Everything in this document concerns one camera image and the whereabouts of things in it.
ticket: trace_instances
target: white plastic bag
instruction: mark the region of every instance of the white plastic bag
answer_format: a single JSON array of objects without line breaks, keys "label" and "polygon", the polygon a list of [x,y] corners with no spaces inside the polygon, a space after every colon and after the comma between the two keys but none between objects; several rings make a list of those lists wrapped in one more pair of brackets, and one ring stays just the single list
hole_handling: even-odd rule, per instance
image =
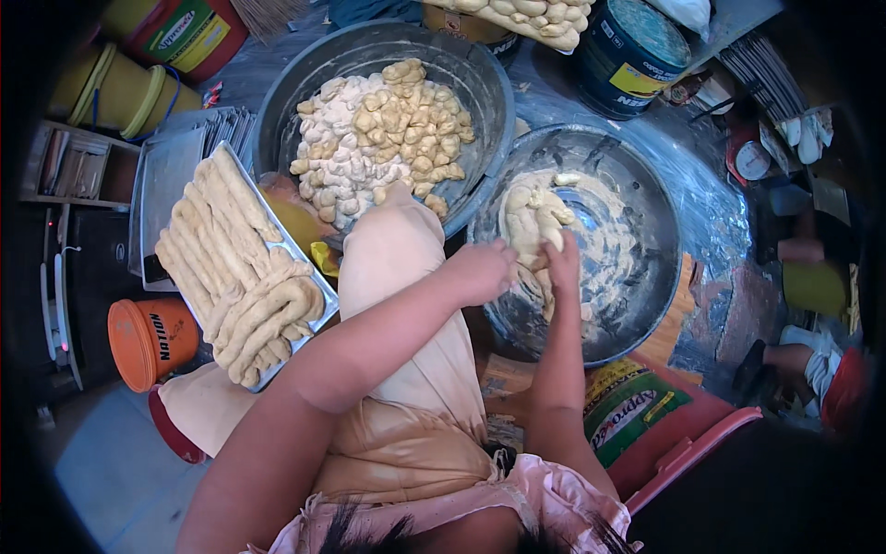
[{"label": "white plastic bag", "polygon": [[661,13],[683,27],[701,35],[708,42],[708,23],[711,22],[711,0],[646,0]]}]

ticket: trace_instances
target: pink blouse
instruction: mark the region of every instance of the pink blouse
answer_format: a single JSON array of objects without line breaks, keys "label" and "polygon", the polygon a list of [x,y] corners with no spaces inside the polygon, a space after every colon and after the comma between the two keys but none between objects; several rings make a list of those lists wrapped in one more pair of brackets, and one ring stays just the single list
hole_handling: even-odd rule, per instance
[{"label": "pink blouse", "polygon": [[[507,478],[497,470],[485,481],[449,495],[396,504],[365,504],[357,508],[350,529],[383,536],[400,519],[412,518],[412,534],[419,534],[475,511],[508,506],[527,529],[554,527],[575,536],[577,552],[608,552],[598,540],[589,514],[599,513],[616,533],[626,535],[631,516],[624,504],[603,494],[584,477],[538,456],[520,454]],[[284,527],[268,554],[315,554],[329,528],[338,504],[325,503],[323,493],[307,499],[300,515]],[[633,544],[634,551],[642,547]],[[250,545],[245,554],[262,553]]]}]

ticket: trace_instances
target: woman's arm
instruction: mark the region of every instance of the woman's arm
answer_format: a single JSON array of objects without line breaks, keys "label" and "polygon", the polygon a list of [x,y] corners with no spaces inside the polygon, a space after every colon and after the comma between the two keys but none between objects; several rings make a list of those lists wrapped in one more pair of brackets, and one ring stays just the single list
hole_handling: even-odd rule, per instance
[{"label": "woman's arm", "polygon": [[516,253],[467,245],[391,298],[311,339],[246,413],[201,481],[179,552],[269,548],[305,505],[339,414],[406,363],[464,306],[509,285]]},{"label": "woman's arm", "polygon": [[550,243],[551,284],[556,309],[548,344],[530,387],[530,417],[525,429],[526,452],[572,468],[597,490],[618,500],[618,492],[585,438],[581,413],[585,407],[585,370],[581,356],[579,248],[563,230],[563,251]]}]

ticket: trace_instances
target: woman's right hand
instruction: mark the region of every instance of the woman's right hand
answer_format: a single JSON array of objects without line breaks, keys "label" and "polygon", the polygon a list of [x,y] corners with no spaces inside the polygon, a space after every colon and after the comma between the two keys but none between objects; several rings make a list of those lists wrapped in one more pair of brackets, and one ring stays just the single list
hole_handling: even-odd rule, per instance
[{"label": "woman's right hand", "polygon": [[467,244],[434,272],[458,308],[480,306],[510,288],[517,275],[517,251],[497,238],[491,244]]},{"label": "woman's right hand", "polygon": [[548,274],[554,288],[554,298],[559,302],[579,302],[579,245],[575,235],[568,229],[560,229],[563,235],[563,251],[545,241],[542,247],[548,255]]}]

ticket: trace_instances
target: blue floor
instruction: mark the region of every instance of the blue floor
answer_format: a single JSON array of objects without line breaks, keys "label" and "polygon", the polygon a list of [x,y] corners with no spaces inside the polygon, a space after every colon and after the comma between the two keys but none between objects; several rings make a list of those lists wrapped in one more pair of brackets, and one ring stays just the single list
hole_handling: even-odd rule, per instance
[{"label": "blue floor", "polygon": [[112,554],[171,552],[206,465],[160,438],[147,394],[122,383],[62,406],[44,433],[55,474],[83,525]]}]

